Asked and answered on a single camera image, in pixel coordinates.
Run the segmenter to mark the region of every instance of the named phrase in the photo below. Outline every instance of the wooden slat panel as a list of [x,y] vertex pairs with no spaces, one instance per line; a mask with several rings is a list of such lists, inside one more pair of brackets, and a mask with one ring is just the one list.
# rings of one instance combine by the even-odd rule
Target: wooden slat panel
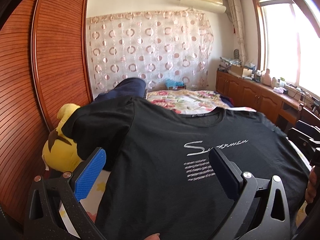
[[92,101],[84,49],[87,0],[39,0],[33,25],[33,69],[50,129],[63,104]]
[[23,0],[0,30],[0,202],[21,224],[31,182],[44,173],[41,150],[49,134],[30,71],[35,4]]

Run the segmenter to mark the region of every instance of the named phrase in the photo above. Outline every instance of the beige curtain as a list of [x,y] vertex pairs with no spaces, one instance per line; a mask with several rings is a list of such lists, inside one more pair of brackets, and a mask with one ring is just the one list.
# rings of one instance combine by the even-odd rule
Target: beige curtain
[[244,20],[241,3],[240,0],[228,0],[228,3],[232,15],[233,25],[236,30],[240,59],[242,61],[242,65],[244,65],[247,62],[248,58],[244,43]]

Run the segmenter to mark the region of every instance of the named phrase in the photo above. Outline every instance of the blue cloth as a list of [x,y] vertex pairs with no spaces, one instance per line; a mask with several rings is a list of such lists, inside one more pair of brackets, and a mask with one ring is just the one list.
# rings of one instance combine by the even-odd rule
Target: blue cloth
[[113,90],[107,93],[100,93],[92,103],[120,97],[136,96],[143,98],[146,89],[146,83],[140,78],[127,78],[122,80]]
[[165,86],[167,87],[167,89],[169,89],[170,87],[172,87],[172,88],[183,87],[184,86],[184,82],[174,81],[172,79],[167,79],[166,82],[165,82]]

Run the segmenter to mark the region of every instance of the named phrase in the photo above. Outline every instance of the finger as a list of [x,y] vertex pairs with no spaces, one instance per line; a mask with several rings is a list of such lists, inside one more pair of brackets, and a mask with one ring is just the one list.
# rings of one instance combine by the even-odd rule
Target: finger
[[316,173],[315,173],[315,171],[314,171],[314,168],[313,168],[313,169],[311,170],[311,172],[310,172],[309,181],[311,182],[311,184],[312,184],[313,186],[315,186],[316,183],[317,183],[317,175],[316,175]]
[[312,198],[315,198],[316,195],[317,195],[317,190],[316,190],[316,188],[311,184],[311,182],[308,182],[307,192],[308,192],[308,194],[309,194]]
[[306,194],[305,194],[305,199],[306,199],[306,202],[308,204],[312,204],[313,203],[313,198],[308,194],[307,190],[306,190]]
[[160,235],[159,233],[158,234],[154,234],[154,235],[148,236],[144,240],[160,240],[159,235]]

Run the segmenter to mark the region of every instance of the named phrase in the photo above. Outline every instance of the t-shirt sleeve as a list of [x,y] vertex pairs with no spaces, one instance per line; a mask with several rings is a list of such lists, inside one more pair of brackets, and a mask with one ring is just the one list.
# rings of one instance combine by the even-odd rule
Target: t-shirt sleeve
[[298,155],[298,153],[296,152],[296,150],[292,147],[290,142],[287,140],[287,135],[284,132],[282,132],[282,130],[279,127],[277,127],[275,124],[273,124],[263,113],[259,113],[259,112],[252,113],[252,116],[254,116],[254,118],[258,122],[261,122],[265,127],[270,129],[271,131],[273,131],[277,135],[277,137],[279,138],[279,141],[281,142],[282,147],[284,147],[283,151],[290,153],[290,155],[292,155],[292,156],[294,156],[294,158],[298,159],[299,163],[301,164],[303,169],[305,171],[307,171],[308,168],[303,163],[303,161],[301,160],[301,158]]
[[96,147],[107,153],[105,170],[111,170],[119,147],[134,118],[131,97],[114,98],[77,109],[62,127],[77,143],[77,153],[86,160]]

